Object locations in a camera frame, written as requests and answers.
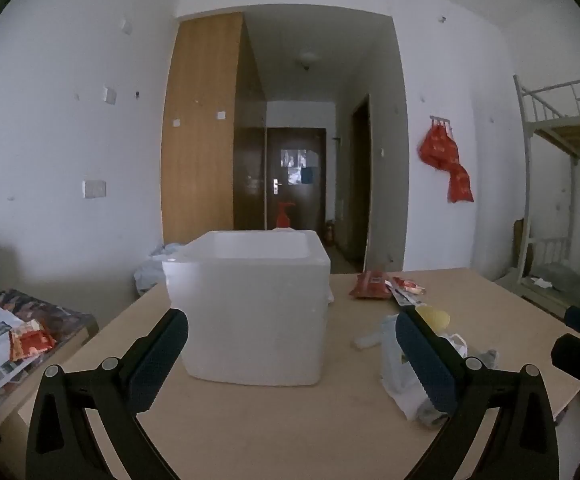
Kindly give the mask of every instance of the table top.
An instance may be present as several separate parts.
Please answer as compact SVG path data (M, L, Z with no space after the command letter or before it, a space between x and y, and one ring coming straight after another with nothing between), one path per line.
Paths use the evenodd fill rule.
M35 319L42 322L56 340L56 346L52 350L40 354L33 362L16 374L9 383L0 388L1 408L35 370L41 367L44 368L47 361L51 360L57 353L60 353L61 349L68 345L69 341L81 331L96 332L97 325L94 316L91 314L82 314L52 303L37 300L14 288L0 294L0 307L4 310L9 310L22 321ZM3 422L7 415L7 413L0 414L0 423Z
M500 352L499 368L533 363L544 377L553 414L580 389L550 363L554 341L571 331L557 319L468 269L400 272L427 288L425 302L451 315L449 333L471 347ZM355 275L332 275L335 297L327 319L323 376L315 386L261 387L190 377L178 361L150 411L138 416L161 455L181 478L398 479L436 435L408 422L379 382L379 347L358 351L351 341L374 332L395 312L390 301L352 300ZM65 364L95 368L122 356L169 308L164 285L130 306ZM26 406L31 415L32 403ZM459 475L476 465L496 414L486 415ZM128 478L98 415L90 423L115 478Z

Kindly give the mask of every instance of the upper bunk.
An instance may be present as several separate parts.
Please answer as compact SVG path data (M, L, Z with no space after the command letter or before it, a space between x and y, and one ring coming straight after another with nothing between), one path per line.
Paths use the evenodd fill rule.
M558 85L529 90L516 79L526 132L536 133L568 155L580 159L580 79ZM558 111L547 102L549 95L564 103L563 91L570 92L576 115Z

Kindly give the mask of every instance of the doorway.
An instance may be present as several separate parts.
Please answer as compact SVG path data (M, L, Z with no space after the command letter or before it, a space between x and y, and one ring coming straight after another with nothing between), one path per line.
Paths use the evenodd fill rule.
M276 227L279 204L297 230L324 234L326 215L326 130L268 128L267 228Z
M367 96L352 114L350 166L347 201L350 224L346 257L355 267L365 270L372 196L370 96Z

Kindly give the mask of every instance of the silver screw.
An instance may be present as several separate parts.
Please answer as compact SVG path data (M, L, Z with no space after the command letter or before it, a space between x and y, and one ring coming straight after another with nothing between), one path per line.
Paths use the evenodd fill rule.
M58 373L57 365L48 366L45 368L45 376L46 377L54 377Z
M481 370L483 364L476 357L468 357L465 360L465 365L470 368L470 370Z
M539 368L537 368L537 367L536 367L536 366L534 366L534 365L527 365L527 366L526 366L526 373L527 373L529 376L532 376L532 377L538 377L538 376L539 376Z
M119 360L116 357L108 357L105 361L101 363L103 370L114 370L119 364Z

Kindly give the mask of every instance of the bed post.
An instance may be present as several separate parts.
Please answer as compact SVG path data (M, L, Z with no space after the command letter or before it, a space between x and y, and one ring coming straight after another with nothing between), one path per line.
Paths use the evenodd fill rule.
M579 161L570 157L570 212L568 215L568 245L566 247L566 260L570 261L570 251L572 249L572 234L574 232L574 211L575 211L575 170Z
M516 265L516 283L521 282L526 266L526 256L528 256L528 244L530 238L530 172L532 168L532 153L530 145L531 132L528 131L528 120L526 119L526 108L524 107L524 96L519 78L515 75L516 97L519 100L521 109L521 124L524 131L524 147L526 149L526 208L524 210L524 230L521 238L519 250L519 260Z

